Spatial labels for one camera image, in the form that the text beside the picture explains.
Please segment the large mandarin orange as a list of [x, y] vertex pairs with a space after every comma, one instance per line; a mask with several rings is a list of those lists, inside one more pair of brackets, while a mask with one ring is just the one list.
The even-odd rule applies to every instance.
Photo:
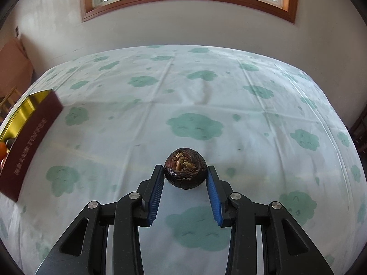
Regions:
[[4, 142], [0, 142], [0, 161], [2, 161], [7, 156], [7, 147]]

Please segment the dark cracked passion fruit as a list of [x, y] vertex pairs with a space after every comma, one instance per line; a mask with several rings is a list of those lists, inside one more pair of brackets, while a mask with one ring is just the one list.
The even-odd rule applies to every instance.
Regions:
[[164, 164], [165, 178], [180, 189], [193, 189], [204, 182], [208, 167], [204, 158], [190, 148], [179, 148], [172, 152]]

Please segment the cloud print tablecloth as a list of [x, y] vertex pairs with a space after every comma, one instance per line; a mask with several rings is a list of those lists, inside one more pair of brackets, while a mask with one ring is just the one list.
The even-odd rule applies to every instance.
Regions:
[[226, 48], [155, 45], [63, 63], [27, 92], [46, 89], [64, 108], [19, 200], [1, 197], [1, 240], [25, 274], [88, 202], [119, 200], [182, 147], [250, 200], [284, 204], [335, 274], [366, 244], [356, 148], [326, 95], [296, 67]]

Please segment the red gold toffee tin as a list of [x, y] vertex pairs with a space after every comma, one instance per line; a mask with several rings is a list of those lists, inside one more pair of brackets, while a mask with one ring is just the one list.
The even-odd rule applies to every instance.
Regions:
[[7, 155], [1, 159], [1, 194], [16, 202], [41, 141], [63, 109], [55, 91], [27, 96], [1, 130]]

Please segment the dark wooden chair right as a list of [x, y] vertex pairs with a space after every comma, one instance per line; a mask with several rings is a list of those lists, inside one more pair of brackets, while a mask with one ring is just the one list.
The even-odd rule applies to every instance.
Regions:
[[349, 129], [350, 136], [360, 156], [366, 153], [367, 108], [365, 107], [353, 126]]

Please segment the pink cloth on chair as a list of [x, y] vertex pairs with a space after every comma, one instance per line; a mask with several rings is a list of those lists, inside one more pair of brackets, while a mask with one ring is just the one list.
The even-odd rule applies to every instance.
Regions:
[[23, 44], [18, 38], [12, 38], [1, 49], [0, 54], [0, 90], [4, 97], [14, 86], [23, 94], [31, 85], [33, 65]]

